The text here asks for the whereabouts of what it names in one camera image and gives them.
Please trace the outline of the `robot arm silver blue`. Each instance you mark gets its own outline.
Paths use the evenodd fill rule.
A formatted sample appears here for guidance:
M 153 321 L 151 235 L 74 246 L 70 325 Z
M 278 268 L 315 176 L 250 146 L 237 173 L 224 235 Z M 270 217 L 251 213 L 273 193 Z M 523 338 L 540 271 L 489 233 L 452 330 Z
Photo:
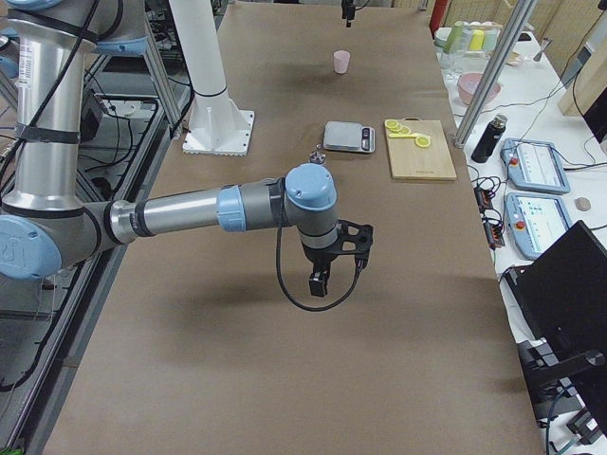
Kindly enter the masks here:
M 147 47 L 140 1 L 11 1 L 20 39 L 16 171 L 1 202 L 1 271 L 38 280 L 140 237 L 218 225 L 231 232 L 295 227 L 326 291 L 346 225 L 331 173 L 306 163 L 284 178 L 130 203 L 76 195 L 84 58 L 138 56 Z

